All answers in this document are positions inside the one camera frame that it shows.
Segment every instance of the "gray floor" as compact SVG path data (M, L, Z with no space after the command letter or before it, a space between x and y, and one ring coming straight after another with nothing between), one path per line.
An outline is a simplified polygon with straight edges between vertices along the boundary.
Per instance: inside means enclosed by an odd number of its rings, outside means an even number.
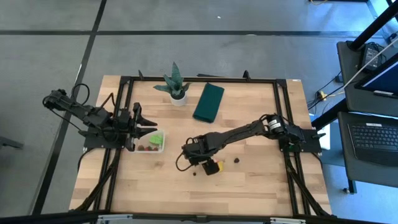
M0 30L91 30L99 0L0 1ZM284 30L362 31L373 17L364 3L333 2L313 6L306 0L281 1L108 1L100 30ZM176 62L183 76L197 73L240 77L299 78L312 100L316 90L340 71L336 43L349 37L124 35L97 36L83 79L96 101L103 75L170 73ZM0 152L0 217L25 215L37 191L59 118L45 110L50 90L70 90L88 36L0 35L0 135L25 144L22 151ZM373 39L384 44L382 39ZM332 91L332 84L326 91ZM319 105L333 106L342 96ZM81 122L72 119L76 124ZM65 137L44 213L65 212L76 179L83 138L70 126ZM359 184L360 194L339 193L345 171L325 168L333 213L343 218L398 222L396 189ZM138 221L138 223L155 223Z

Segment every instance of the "plastic container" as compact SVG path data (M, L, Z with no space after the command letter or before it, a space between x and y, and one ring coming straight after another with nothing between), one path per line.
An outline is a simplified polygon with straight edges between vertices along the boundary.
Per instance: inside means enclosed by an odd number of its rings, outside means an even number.
M152 136L162 136L162 144L154 144L150 142ZM157 130L153 133L146 134L145 136L141 137L140 139L135 139L134 144L136 145L135 151L136 153L161 153L164 151L164 142L165 142L165 133L163 130ZM154 149L155 147L158 148L157 151L149 150L150 148Z

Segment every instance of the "green cloth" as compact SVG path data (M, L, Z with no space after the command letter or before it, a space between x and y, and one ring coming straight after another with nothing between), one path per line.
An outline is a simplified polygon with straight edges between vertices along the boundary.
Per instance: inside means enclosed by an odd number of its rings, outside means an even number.
M216 119L223 93L224 88L206 83L205 88L201 93L197 108L193 113L193 118L207 123L212 123Z

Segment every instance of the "wooden table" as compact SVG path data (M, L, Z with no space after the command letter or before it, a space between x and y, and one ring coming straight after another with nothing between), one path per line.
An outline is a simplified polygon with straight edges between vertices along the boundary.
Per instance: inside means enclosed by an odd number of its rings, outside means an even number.
M119 81L120 76L104 76L97 106L110 93L117 94ZM275 113L271 84L212 83L225 89L212 124L192 118L205 83L191 84L187 91L188 103L182 107L172 106L168 94L153 89L156 84L163 83L134 82L132 102L139 102L143 117L158 123L158 128L165 131L165 150L161 154L122 150L112 212L292 215L284 160L275 140L256 136L228 145L214 156L224 161L224 171L215 175L207 176L201 166L192 167L186 172L180 172L175 167L175 160L187 138L210 131L228 131L251 123L262 114ZM295 124L310 129L301 81L287 80L287 86ZM279 94L286 116L282 89ZM110 102L105 108L113 111ZM83 158L70 208L79 206L97 184L103 155L104 149L95 149ZM236 157L240 159L237 164L233 162ZM306 186L323 209L330 213L319 161L310 153L301 153L301 160ZM188 161L179 160L179 166L188 166ZM100 208L104 208L106 193L107 186ZM303 213L297 186L296 195L299 211Z

